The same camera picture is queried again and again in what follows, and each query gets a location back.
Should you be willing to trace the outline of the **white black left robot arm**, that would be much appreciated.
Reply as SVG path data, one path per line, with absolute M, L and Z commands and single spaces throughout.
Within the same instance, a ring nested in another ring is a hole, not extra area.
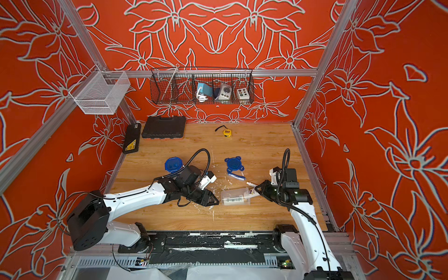
M 73 249 L 87 250 L 97 244 L 119 245 L 120 253 L 143 253 L 151 249 L 151 240 L 143 224 L 124 224 L 117 218 L 181 198 L 203 207 L 219 204 L 207 186 L 216 181 L 212 171 L 186 166 L 177 174 L 156 178 L 149 186 L 116 194 L 92 191 L 67 218 Z

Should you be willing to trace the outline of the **blue toothbrush case back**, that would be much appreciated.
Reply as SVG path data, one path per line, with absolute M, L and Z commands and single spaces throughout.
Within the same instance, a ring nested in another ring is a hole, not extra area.
M 228 173 L 227 175 L 232 177 L 232 178 L 235 178 L 237 180 L 240 180 L 240 181 L 245 181 L 246 180 L 245 176 L 239 176 L 239 175 L 236 175 L 234 173 Z

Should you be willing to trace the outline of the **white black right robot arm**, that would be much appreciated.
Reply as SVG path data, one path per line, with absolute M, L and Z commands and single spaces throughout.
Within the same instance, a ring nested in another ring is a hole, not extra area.
M 313 200 L 300 188 L 295 169 L 273 168 L 255 191 L 268 201 L 285 207 L 295 225 L 277 225 L 273 240 L 277 250 L 286 252 L 300 280 L 353 280 L 336 259 L 318 223 Z

